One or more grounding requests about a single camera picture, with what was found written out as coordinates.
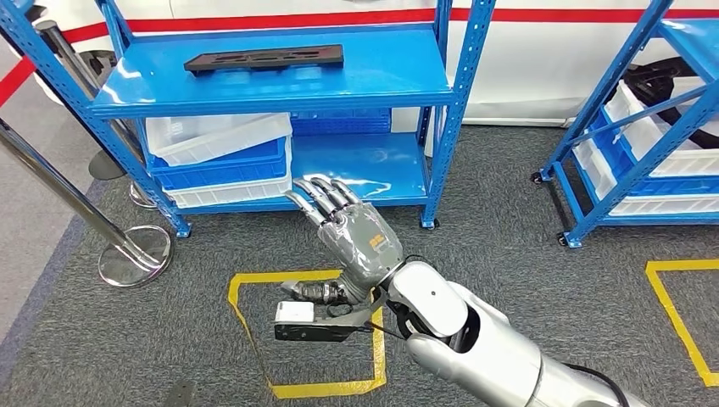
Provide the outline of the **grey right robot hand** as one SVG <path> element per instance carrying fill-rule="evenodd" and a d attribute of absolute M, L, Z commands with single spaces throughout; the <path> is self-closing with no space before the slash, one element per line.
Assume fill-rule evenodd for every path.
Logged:
<path fill-rule="evenodd" d="M 318 227 L 317 235 L 343 265 L 325 282 L 286 281 L 281 289 L 293 299 L 315 304 L 360 304 L 404 260 L 402 245 L 376 208 L 360 200 L 338 179 L 296 178 L 293 185 L 314 202 L 288 190 L 285 196 Z"/>

